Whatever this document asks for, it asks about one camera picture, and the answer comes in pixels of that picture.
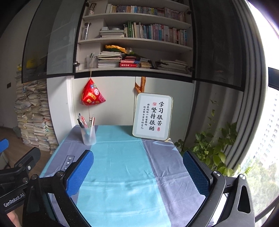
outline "hanging string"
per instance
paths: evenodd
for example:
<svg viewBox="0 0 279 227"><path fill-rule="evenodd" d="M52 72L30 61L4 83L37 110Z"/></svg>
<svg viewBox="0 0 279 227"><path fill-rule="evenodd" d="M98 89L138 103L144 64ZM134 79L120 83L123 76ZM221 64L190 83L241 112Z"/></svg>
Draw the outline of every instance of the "hanging string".
<svg viewBox="0 0 279 227"><path fill-rule="evenodd" d="M144 93L144 88L145 88L145 82L146 82L146 77L141 77L141 82L140 86L138 86L137 83L135 83L135 89L137 90L138 93Z"/></svg>

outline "light blue fabric stripe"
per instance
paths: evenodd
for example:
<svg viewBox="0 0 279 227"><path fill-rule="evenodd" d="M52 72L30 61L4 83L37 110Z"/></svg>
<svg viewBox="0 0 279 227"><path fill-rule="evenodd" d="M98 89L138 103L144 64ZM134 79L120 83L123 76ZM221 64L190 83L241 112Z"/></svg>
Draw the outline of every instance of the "light blue fabric stripe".
<svg viewBox="0 0 279 227"><path fill-rule="evenodd" d="M94 164L77 207L91 226L171 226L141 139L130 126L99 126Z"/></svg>
<svg viewBox="0 0 279 227"><path fill-rule="evenodd" d="M43 171L40 174L40 177L44 177L45 173L50 165L50 163L52 162L52 160L54 159L56 153L58 152L58 150L60 149L61 145L63 144L63 142L65 141L65 139L68 137L68 135L62 140L62 142L59 144L59 146L56 148L55 152L52 154L52 156L50 157L49 161L47 162L47 164L45 165Z"/></svg>

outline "dark glass door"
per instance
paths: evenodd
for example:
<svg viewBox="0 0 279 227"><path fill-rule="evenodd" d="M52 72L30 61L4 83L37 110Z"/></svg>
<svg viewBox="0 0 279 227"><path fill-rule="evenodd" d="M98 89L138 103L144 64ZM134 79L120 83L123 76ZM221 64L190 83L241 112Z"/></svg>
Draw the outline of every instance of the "dark glass door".
<svg viewBox="0 0 279 227"><path fill-rule="evenodd" d="M22 82L73 75L85 0L42 0L27 33Z"/></svg>
<svg viewBox="0 0 279 227"><path fill-rule="evenodd" d="M231 0L190 0L193 79L244 90L246 50L240 19Z"/></svg>

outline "table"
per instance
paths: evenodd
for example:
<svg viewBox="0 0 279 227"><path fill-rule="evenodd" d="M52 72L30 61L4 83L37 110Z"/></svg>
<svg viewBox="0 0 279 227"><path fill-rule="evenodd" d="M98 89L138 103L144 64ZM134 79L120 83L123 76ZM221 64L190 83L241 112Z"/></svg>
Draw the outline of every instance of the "table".
<svg viewBox="0 0 279 227"><path fill-rule="evenodd" d="M91 226L186 226L205 199L170 139L132 136L132 126L95 126L97 143L86 146L75 126L40 177L53 176L91 150L94 163L72 196ZM60 222L68 226L50 195Z"/></svg>

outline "red zongzi ornament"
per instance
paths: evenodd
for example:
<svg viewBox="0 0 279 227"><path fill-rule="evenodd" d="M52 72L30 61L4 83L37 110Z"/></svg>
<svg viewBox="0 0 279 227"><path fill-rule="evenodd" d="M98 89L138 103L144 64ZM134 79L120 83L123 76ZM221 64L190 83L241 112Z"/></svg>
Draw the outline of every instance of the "red zongzi ornament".
<svg viewBox="0 0 279 227"><path fill-rule="evenodd" d="M96 87L94 81L90 78L85 85L82 95L81 102L83 105L90 106L105 102L105 98L101 95L100 91Z"/></svg>

